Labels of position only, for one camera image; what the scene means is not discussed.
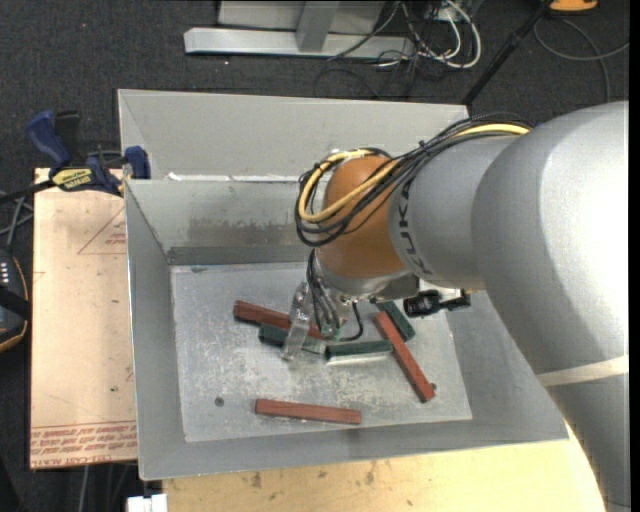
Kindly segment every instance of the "wooden block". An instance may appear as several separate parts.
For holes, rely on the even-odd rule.
[[[393,352],[393,345],[387,340],[343,341],[327,345],[325,356],[329,362],[336,363],[366,360],[384,356],[389,352]]]
[[[411,327],[407,318],[393,301],[378,302],[376,303],[376,307],[380,311],[384,311],[389,315],[393,325],[396,326],[396,329],[398,329],[398,332],[404,341],[409,341],[416,335],[414,328]]]
[[[255,304],[250,304],[248,302],[243,302],[241,300],[237,300],[233,305],[233,316],[240,320],[246,320],[247,322],[268,324],[285,330],[289,330],[289,326],[291,325],[289,315],[280,313],[279,311],[273,311],[272,309],[263,308],[262,306],[256,306]],[[311,326],[307,336],[318,338],[320,340],[324,339],[315,325]]]
[[[299,420],[325,421],[328,423],[348,423],[359,425],[360,411],[326,407],[323,405],[301,404],[297,402],[283,402],[258,398],[255,405],[256,414],[266,416],[280,416]]]
[[[422,370],[418,366],[418,363],[409,352],[409,349],[404,343],[402,336],[398,333],[397,329],[393,325],[393,322],[384,311],[378,313],[374,318],[374,323],[380,331],[380,334],[387,338],[393,345],[393,355],[395,356],[398,364],[407,376],[407,379],[413,386],[413,389],[417,393],[421,402],[427,402],[435,396],[433,387],[422,373]]]

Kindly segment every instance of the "cardboard sheet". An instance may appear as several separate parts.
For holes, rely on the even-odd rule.
[[[137,457],[126,265],[121,198],[36,194],[32,469]]]

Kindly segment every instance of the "metal sheet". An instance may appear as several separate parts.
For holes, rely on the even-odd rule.
[[[209,427],[212,424],[206,423],[210,418],[205,417],[204,411],[200,417],[193,414],[190,407],[197,400],[205,404],[209,394],[215,392],[218,396],[222,393],[216,385],[220,379],[206,381],[203,377],[212,375],[211,364],[215,362],[205,357],[207,364],[203,363],[200,368],[201,376],[193,376],[193,382],[201,380],[200,397],[197,390],[184,392],[188,383],[185,382],[183,367],[198,350],[206,354],[210,336],[207,338],[202,331],[200,339],[194,338],[193,333],[188,335],[184,330],[186,325],[181,324],[186,318],[194,322],[197,320],[196,327],[200,322],[201,329],[211,327],[209,302],[227,310],[229,304],[224,301],[235,299],[233,295],[238,290],[232,287],[235,279],[224,285],[207,284],[212,276],[219,278],[223,275],[223,267],[215,270],[212,267],[198,268],[215,263],[217,260],[207,260],[216,254],[210,248],[215,247],[219,255],[229,249],[225,247],[225,241],[231,242],[231,238],[222,236],[218,239],[221,232],[214,236],[214,231],[209,232],[209,239],[206,232],[195,236],[196,232],[192,231],[194,236],[191,237],[189,226],[194,224],[194,220],[202,220],[207,208],[206,216],[214,224],[216,219],[222,221],[233,218],[233,215],[262,215],[261,222],[266,224],[269,223],[266,216],[274,216],[274,224],[281,223],[282,212],[288,208],[285,203],[289,203],[284,196],[278,196],[275,184],[254,183],[252,186],[262,187],[260,200],[255,195],[249,200],[249,194],[243,203],[247,209],[236,210],[231,217],[229,212],[223,213],[222,209],[215,207],[216,201],[225,197],[224,194],[220,196],[220,187],[228,187],[230,182],[238,179],[238,174],[245,177],[298,175],[309,162],[319,158],[319,153],[322,157],[334,147],[374,145],[400,153],[414,147],[420,138],[428,138],[464,117],[465,110],[463,107],[441,105],[141,91],[121,91],[120,100],[123,146],[143,144],[152,156],[155,176],[182,170],[186,174],[191,173],[192,179],[200,180],[195,183],[151,181],[127,184],[127,238],[142,478],[330,464],[566,437],[562,416],[516,349],[486,295],[478,294],[474,295],[470,310],[448,316],[464,381],[464,386],[459,383],[459,389],[464,387],[467,390],[473,419],[211,439]],[[335,116],[343,122],[334,123]],[[287,119],[287,123],[278,119]],[[372,119],[381,119],[384,123],[372,123]],[[216,130],[216,126],[225,128]],[[317,129],[309,130],[308,126]],[[253,143],[249,147],[259,150],[247,151],[247,141]],[[229,181],[216,183],[211,181],[212,175]],[[240,196],[247,192],[244,187],[234,187],[234,190]],[[280,203],[282,210],[274,207],[270,213],[256,213],[270,203]],[[263,242],[267,251],[270,244],[266,240]],[[175,259],[176,254],[180,255],[176,249],[185,251],[183,259]],[[229,253],[233,251],[239,255],[238,258],[248,252],[252,254],[252,263],[265,263],[264,259],[254,258],[261,252],[259,244],[253,251],[231,248]],[[287,268],[286,264],[276,263],[280,257],[279,249],[272,251],[273,258],[266,261]],[[184,267],[175,266],[172,271],[171,261],[173,265],[187,265],[189,272],[184,272]],[[196,267],[195,273],[191,272],[192,266]],[[240,267],[225,267],[227,272],[241,273]],[[293,281],[293,286],[290,286],[282,279],[278,292],[281,295],[274,293],[268,300],[276,302],[265,305],[277,309],[287,306],[288,303],[282,305],[280,301],[285,297],[289,300],[289,294],[297,284],[297,280]],[[206,288],[206,293],[201,290],[197,302],[194,301],[192,286]],[[245,283],[242,293],[245,295],[237,298],[253,300],[261,292],[255,290],[251,283]],[[191,317],[184,317],[186,307],[191,308]],[[235,324],[225,327],[224,322],[222,327],[231,329],[234,335],[250,329],[249,326]],[[444,325],[442,318],[431,322]],[[194,353],[185,350],[187,345],[183,342],[189,336],[195,342],[190,345]],[[219,342],[222,343],[224,338],[224,335],[220,336]],[[246,354],[241,351],[240,354],[242,357],[239,356],[238,360],[242,362]],[[428,366],[427,371],[433,372],[432,378],[438,384],[439,393],[446,393],[448,385],[458,386],[455,379],[448,384],[447,378],[439,376],[437,367],[429,367],[429,362],[424,364]],[[256,374],[269,382],[269,372],[264,368],[259,371],[261,373]],[[435,408],[436,405],[434,402],[427,407]],[[225,406],[217,408],[214,414],[221,413],[218,409],[231,411],[233,406],[232,397],[230,401],[225,400]]]
[[[305,2],[296,30],[299,50],[322,50],[337,10],[337,2]]]
[[[302,51],[298,48],[296,32],[241,30],[231,28],[192,28],[184,34],[187,53],[220,53],[249,55],[291,55],[298,57],[333,57],[353,48],[362,36],[327,34],[319,50]],[[374,36],[349,53],[350,58],[376,59],[385,52],[406,52],[404,37]]]
[[[172,269],[182,419],[188,442],[471,419],[444,315],[411,322],[417,334],[409,342],[410,350],[428,378],[438,383],[436,398],[426,404],[419,401],[391,355],[333,366],[327,365],[324,356],[303,351],[286,362],[278,348],[259,341],[256,326],[234,319],[235,300],[287,311],[305,268],[303,264],[266,264]],[[366,326],[363,339],[380,339],[371,322],[378,310],[369,304],[362,304],[361,310]],[[362,424],[348,427],[256,416],[252,410],[256,398],[358,409]]]
[[[153,178],[298,177],[335,149],[415,148],[466,117],[461,105],[166,91],[118,92],[122,147],[150,154]]]
[[[306,2],[266,1],[247,2],[223,0],[220,2],[218,24],[236,27],[295,30]],[[331,24],[331,32],[365,35],[378,20],[384,2],[335,2],[338,13]]]

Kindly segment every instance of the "gray carpet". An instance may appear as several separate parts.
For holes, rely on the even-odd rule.
[[[571,19],[602,52],[629,38],[630,0],[602,0],[588,16]],[[115,94],[119,88],[225,92],[301,97],[376,98],[460,103],[511,31],[524,23],[535,0],[488,0],[476,16],[482,36],[479,64],[461,72],[426,66],[414,78],[404,67],[381,71],[349,59],[260,56],[186,56],[183,33],[214,23],[214,2],[35,0],[0,3],[0,189],[25,187],[36,166],[48,166],[24,135],[37,112],[78,109],[81,146],[119,147]],[[404,31],[400,19],[389,32]],[[540,35],[565,53],[591,55],[575,29],[543,20]],[[576,109],[629,97],[628,49],[605,60],[609,91],[598,61],[552,55],[530,34],[473,104],[474,113],[510,111],[539,123]],[[0,226],[12,208],[0,207]],[[31,227],[17,233],[14,254],[31,273]],[[0,459],[17,494],[32,511],[76,510],[82,470],[32,472],[27,468],[29,339],[0,354]],[[107,510],[106,482],[121,494],[139,491],[135,471],[122,466],[89,474],[87,510]],[[4,507],[0,493],[0,511]]]

